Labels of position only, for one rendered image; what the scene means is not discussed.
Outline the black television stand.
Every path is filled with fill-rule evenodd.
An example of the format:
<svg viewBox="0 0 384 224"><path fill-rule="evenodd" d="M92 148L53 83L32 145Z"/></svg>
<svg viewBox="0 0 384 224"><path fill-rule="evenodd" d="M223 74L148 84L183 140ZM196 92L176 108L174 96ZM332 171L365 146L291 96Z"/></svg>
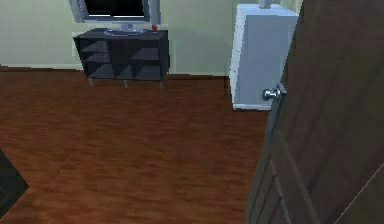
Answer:
<svg viewBox="0 0 384 224"><path fill-rule="evenodd" d="M167 30L146 30L138 35L110 35L95 28L73 38L85 77L163 83L170 69Z"/></svg>

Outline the silver television set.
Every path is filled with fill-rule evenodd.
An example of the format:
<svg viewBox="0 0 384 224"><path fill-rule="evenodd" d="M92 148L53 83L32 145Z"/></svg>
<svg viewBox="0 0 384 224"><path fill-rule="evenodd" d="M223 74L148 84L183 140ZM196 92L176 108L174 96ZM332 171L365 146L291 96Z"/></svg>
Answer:
<svg viewBox="0 0 384 224"><path fill-rule="evenodd" d="M76 23L112 23L109 35L139 35L136 24L161 24L160 0L68 0Z"/></svg>

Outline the silver round door knob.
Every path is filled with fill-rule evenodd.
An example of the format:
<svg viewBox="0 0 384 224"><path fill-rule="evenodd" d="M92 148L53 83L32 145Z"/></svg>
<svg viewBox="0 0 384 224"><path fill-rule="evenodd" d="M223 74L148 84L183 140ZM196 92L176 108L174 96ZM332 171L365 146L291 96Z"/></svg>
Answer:
<svg viewBox="0 0 384 224"><path fill-rule="evenodd" d="M263 101L275 100L275 99L278 99L280 95L281 95L281 90L279 87L264 89L262 92L262 100Z"/></svg>

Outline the white cabinet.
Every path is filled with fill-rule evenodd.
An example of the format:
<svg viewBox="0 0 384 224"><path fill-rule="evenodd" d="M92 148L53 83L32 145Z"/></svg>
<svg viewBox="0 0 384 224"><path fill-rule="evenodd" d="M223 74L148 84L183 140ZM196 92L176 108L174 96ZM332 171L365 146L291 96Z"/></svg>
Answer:
<svg viewBox="0 0 384 224"><path fill-rule="evenodd" d="M272 100L264 89L281 81L299 14L272 4L238 4L230 63L230 88L234 109L269 110Z"/></svg>

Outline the dark brown room door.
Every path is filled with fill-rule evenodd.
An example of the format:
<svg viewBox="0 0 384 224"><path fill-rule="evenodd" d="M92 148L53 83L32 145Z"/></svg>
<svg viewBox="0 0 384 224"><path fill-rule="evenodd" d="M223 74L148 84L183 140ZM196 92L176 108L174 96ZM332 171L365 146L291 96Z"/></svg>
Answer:
<svg viewBox="0 0 384 224"><path fill-rule="evenodd" d="M384 0L303 0L276 87L244 224L384 224Z"/></svg>

